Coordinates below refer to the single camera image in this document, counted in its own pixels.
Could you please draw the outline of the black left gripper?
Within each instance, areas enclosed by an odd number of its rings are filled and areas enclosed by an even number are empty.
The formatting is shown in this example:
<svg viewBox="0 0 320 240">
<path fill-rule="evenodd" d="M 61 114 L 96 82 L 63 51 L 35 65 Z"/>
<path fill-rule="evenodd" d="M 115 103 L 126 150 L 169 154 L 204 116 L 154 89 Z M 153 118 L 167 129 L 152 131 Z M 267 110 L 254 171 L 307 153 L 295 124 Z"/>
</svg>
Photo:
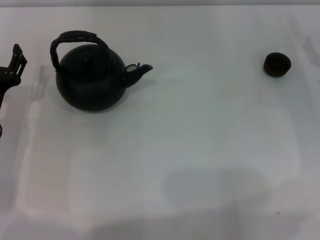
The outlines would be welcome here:
<svg viewBox="0 0 320 240">
<path fill-rule="evenodd" d="M 14 44 L 12 58 L 8 69 L 0 67 L 0 108 L 7 90 L 21 83 L 20 77 L 26 67 L 27 60 L 18 44 Z"/>
</svg>

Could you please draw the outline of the small dark brown teacup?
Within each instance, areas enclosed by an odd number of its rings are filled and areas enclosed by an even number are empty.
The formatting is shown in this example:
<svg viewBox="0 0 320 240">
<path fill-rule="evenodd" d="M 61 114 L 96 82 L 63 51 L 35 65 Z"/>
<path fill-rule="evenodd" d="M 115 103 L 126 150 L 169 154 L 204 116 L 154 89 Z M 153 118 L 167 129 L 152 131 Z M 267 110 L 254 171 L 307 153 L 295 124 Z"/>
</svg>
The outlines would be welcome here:
<svg viewBox="0 0 320 240">
<path fill-rule="evenodd" d="M 291 66 L 292 62 L 285 54 L 272 52 L 266 56 L 263 70 L 273 78 L 280 78 L 290 70 Z"/>
</svg>

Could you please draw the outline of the black round teapot with handle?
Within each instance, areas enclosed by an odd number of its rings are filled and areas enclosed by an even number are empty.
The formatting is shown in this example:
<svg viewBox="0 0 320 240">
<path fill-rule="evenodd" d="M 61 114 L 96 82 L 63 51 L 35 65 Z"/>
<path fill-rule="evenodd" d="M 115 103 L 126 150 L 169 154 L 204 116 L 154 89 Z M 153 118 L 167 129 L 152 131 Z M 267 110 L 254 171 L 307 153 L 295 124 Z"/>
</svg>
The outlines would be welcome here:
<svg viewBox="0 0 320 240">
<path fill-rule="evenodd" d="M 153 69 L 149 64 L 125 65 L 95 33 L 61 33 L 50 45 L 56 85 L 72 107 L 100 112 L 115 105 L 127 88 Z"/>
</svg>

